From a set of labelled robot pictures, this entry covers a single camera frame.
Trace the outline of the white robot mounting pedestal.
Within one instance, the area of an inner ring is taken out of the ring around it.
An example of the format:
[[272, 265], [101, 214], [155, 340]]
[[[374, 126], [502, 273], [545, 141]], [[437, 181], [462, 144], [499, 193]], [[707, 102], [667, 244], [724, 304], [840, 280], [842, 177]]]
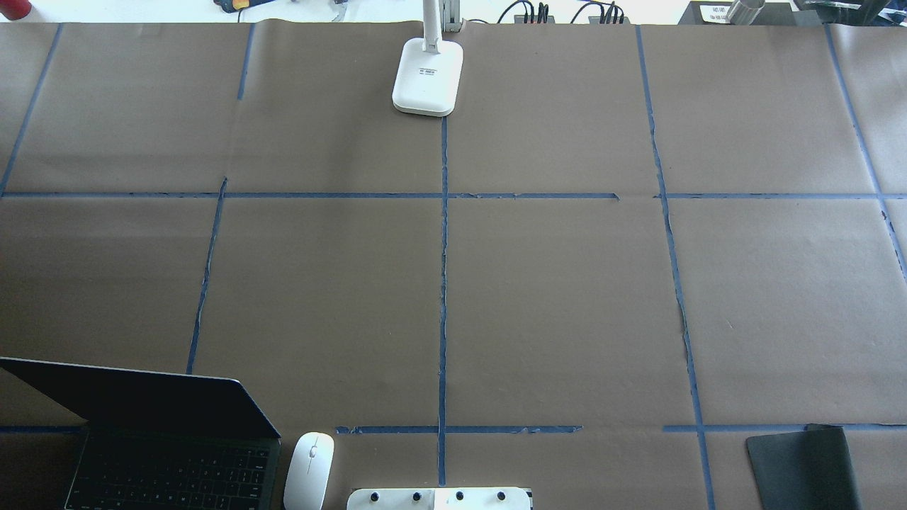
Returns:
[[521, 487], [357, 489], [347, 509], [532, 509], [531, 490]]

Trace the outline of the metal cup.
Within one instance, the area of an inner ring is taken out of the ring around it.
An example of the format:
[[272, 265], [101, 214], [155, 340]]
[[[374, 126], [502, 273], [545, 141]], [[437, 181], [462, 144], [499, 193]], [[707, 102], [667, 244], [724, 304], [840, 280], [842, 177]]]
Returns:
[[751, 26], [765, 6], [764, 0], [734, 0], [726, 12], [729, 25]]

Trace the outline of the black usb hub left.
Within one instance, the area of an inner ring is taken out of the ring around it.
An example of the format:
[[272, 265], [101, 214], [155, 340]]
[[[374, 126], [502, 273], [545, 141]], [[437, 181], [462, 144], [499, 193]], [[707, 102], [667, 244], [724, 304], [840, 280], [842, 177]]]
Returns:
[[512, 1], [502, 10], [496, 24], [506, 20], [512, 20], [516, 25], [547, 25], [556, 21], [550, 4], [542, 1]]

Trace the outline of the white desk lamp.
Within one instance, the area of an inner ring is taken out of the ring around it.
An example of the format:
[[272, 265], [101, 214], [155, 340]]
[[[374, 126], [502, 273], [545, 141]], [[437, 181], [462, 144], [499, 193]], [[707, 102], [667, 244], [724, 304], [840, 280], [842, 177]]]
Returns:
[[424, 35], [402, 48], [392, 103], [399, 112], [444, 117], [453, 112], [462, 75], [464, 51], [443, 39], [441, 2], [422, 2]]

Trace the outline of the grey laptop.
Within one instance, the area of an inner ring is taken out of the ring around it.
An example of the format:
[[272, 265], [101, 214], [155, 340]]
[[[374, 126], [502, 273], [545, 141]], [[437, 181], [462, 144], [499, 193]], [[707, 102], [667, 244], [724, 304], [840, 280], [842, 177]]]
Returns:
[[211, 375], [2, 358], [85, 420], [65, 509], [269, 509], [281, 433]]

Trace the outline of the white computer mouse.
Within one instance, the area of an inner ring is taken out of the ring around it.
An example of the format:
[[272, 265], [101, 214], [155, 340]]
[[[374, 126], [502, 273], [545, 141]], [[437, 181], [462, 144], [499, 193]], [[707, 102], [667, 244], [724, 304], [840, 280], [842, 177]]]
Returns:
[[295, 445], [283, 493], [285, 509], [321, 509], [332, 467], [334, 439], [326, 433], [307, 432]]

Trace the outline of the black box under cup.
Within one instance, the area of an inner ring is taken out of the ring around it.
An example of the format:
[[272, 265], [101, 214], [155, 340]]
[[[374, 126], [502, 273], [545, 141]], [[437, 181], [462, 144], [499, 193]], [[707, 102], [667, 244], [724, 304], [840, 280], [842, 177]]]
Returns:
[[708, 26], [821, 26], [816, 10], [796, 10], [791, 2], [765, 2], [759, 9], [755, 1], [690, 1], [678, 25]]

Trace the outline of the black mouse pad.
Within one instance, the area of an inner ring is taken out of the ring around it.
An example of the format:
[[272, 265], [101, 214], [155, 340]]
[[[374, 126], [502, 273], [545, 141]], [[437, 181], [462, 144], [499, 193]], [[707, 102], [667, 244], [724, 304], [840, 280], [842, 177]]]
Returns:
[[751, 436], [746, 452], [764, 509], [862, 509], [841, 426]]

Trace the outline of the black usb hub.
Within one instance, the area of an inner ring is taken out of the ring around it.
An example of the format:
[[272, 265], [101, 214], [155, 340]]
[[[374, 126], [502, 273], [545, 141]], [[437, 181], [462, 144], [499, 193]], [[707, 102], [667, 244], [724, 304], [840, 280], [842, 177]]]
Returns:
[[496, 24], [506, 20], [512, 20], [516, 25], [547, 25], [556, 21], [550, 4], [542, 1], [512, 1], [502, 10]]
[[570, 24], [575, 25], [577, 20], [588, 9], [598, 9], [596, 16], [590, 16], [590, 25], [626, 25], [629, 17], [625, 10], [616, 1], [581, 1], [580, 7], [570, 19]]

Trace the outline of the red cylinder bottle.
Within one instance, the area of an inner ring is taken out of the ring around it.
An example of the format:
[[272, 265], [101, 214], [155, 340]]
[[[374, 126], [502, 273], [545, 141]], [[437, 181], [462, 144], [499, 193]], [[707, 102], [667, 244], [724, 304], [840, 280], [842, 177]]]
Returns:
[[0, 12], [9, 21], [21, 20], [31, 13], [33, 5], [29, 0], [0, 0]]

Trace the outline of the black usb hub right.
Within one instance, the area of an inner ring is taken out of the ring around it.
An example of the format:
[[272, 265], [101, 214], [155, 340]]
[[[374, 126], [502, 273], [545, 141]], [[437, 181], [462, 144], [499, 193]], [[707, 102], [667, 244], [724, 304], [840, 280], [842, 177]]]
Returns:
[[577, 20], [588, 9], [598, 9], [596, 16], [590, 16], [590, 25], [626, 25], [629, 17], [625, 10], [616, 1], [581, 1], [580, 7], [570, 19], [570, 24], [575, 25]]

